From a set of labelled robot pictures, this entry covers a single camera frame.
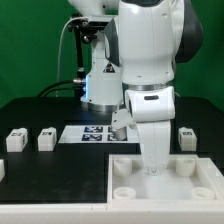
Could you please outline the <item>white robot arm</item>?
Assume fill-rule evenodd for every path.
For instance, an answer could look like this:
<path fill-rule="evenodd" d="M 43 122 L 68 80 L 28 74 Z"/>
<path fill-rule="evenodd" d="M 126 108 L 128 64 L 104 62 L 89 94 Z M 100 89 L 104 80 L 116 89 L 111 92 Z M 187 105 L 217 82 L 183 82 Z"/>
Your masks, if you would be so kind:
<path fill-rule="evenodd" d="M 137 131 L 153 175 L 169 161 L 176 65 L 197 54 L 203 34 L 191 0 L 68 0 L 90 30 L 92 68 L 82 105 L 112 112 L 119 140 Z"/>

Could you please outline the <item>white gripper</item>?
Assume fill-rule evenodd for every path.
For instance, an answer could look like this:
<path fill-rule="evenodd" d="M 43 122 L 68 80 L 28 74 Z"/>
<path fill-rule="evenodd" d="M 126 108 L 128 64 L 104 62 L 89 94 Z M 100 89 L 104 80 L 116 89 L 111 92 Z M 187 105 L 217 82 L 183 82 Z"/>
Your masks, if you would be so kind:
<path fill-rule="evenodd" d="M 168 165 L 171 140 L 171 122 L 136 122 L 127 109 L 112 113 L 111 128 L 115 137 L 127 138 L 127 127 L 137 131 L 143 165 L 151 175 L 158 175 Z"/>

